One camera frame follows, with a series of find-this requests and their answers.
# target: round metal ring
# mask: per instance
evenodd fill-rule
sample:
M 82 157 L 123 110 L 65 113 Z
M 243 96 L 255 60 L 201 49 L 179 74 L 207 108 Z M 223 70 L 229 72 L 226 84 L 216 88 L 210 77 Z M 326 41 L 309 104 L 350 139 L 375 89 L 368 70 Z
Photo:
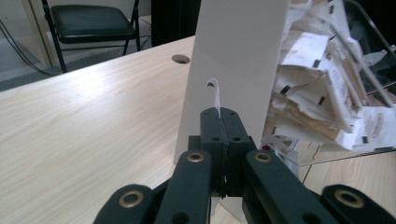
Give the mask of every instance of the round metal ring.
M 263 152 L 256 153 L 254 158 L 256 159 L 256 161 L 262 161 L 262 162 L 270 162 L 270 161 L 272 161 L 271 155 L 269 155 L 267 153 L 263 153 Z
M 136 200 L 134 200 L 133 202 L 126 201 L 126 197 L 128 197 L 130 195 L 136 196 Z M 144 198 L 144 195 L 142 192 L 140 192 L 138 190 L 131 190 L 129 192 L 122 194 L 122 196 L 120 197 L 119 203 L 120 203 L 120 206 L 122 206 L 124 208 L 132 208 L 132 207 L 135 207 L 138 204 L 142 203 L 143 198 Z
M 200 162 L 203 161 L 205 156 L 201 153 L 194 152 L 187 156 L 187 160 L 192 162 Z
M 347 195 L 348 197 L 352 197 L 353 202 L 350 200 L 347 200 L 344 197 L 345 195 Z M 334 196 L 340 203 L 343 203 L 344 205 L 347 205 L 349 207 L 362 208 L 364 206 L 363 199 L 351 191 L 344 190 L 344 189 L 338 189 L 335 191 Z

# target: floor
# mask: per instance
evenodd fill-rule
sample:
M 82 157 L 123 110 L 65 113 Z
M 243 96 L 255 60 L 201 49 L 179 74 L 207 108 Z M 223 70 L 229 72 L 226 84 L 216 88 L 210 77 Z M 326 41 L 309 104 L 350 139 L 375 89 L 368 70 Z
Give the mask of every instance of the floor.
M 150 31 L 150 20 L 141 19 L 140 25 L 140 40 L 142 49 L 151 48 L 151 31 Z M 134 41 L 130 42 L 130 48 L 133 48 Z M 24 47 L 21 47 L 23 54 L 31 61 L 37 68 L 41 70 L 47 69 L 45 65 L 40 63 L 32 54 L 30 54 Z M 107 52 L 113 49 L 88 49 L 88 50 L 73 50 L 64 52 L 65 63 L 71 63 L 77 60 L 83 60 L 100 53 Z M 35 69 L 28 66 L 26 62 L 19 56 L 14 48 L 7 42 L 7 40 L 0 35 L 0 82 L 4 82 L 16 77 L 23 77 L 28 74 L 36 72 Z

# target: desk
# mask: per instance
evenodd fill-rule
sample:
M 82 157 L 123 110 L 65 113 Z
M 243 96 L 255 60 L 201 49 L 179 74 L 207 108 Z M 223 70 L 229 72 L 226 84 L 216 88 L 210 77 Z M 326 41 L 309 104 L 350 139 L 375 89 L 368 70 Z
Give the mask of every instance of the desk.
M 190 67 L 171 58 L 190 57 L 192 44 L 193 37 L 1 92 L 0 223 L 92 223 L 120 187 L 154 188 L 169 178 Z M 348 183 L 396 216 L 396 152 L 308 170 L 308 187 Z M 238 221 L 218 207 L 212 223 Z

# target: gray carpet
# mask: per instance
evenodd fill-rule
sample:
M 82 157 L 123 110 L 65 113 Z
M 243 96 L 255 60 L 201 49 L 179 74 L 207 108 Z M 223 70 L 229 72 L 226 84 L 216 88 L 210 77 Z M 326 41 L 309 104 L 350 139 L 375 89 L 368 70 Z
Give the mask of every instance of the gray carpet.
M 141 38 L 141 44 L 143 44 L 146 41 L 147 37 Z M 150 40 L 148 40 L 143 49 L 149 49 L 151 48 L 151 43 L 149 43 Z M 136 52 L 136 45 L 132 44 L 128 47 L 127 54 L 135 53 Z M 71 63 L 66 64 L 66 68 L 68 72 L 78 70 L 83 67 L 87 67 L 90 65 L 94 65 L 97 63 L 102 63 L 111 59 L 115 59 L 122 56 L 122 48 L 116 48 L 116 49 L 110 49 L 108 52 L 96 54 L 94 56 L 91 56 L 89 58 L 84 58 L 81 60 L 77 60 Z M 46 70 L 44 70 L 46 73 L 51 74 L 51 76 L 45 75 L 43 73 L 39 72 L 34 72 L 31 74 L 27 74 L 21 77 L 15 77 L 3 82 L 0 82 L 0 91 L 6 91 L 9 89 L 13 89 L 19 86 L 23 86 L 29 83 L 37 82 L 39 80 L 43 80 L 46 78 L 51 78 L 51 77 L 56 77 L 62 74 L 61 67 L 56 66 L 56 67 L 51 67 Z

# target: light wood tabletop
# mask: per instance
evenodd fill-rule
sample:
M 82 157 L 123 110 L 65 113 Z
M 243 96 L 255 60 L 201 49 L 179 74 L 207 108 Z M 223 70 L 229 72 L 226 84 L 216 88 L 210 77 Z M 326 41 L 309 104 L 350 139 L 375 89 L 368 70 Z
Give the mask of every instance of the light wood tabletop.
M 0 223 L 92 223 L 115 190 L 169 178 L 190 68 L 172 56 L 193 40 L 0 92 Z M 396 153 L 308 170 L 309 188 L 346 183 L 396 216 Z M 239 221 L 219 206 L 212 223 Z

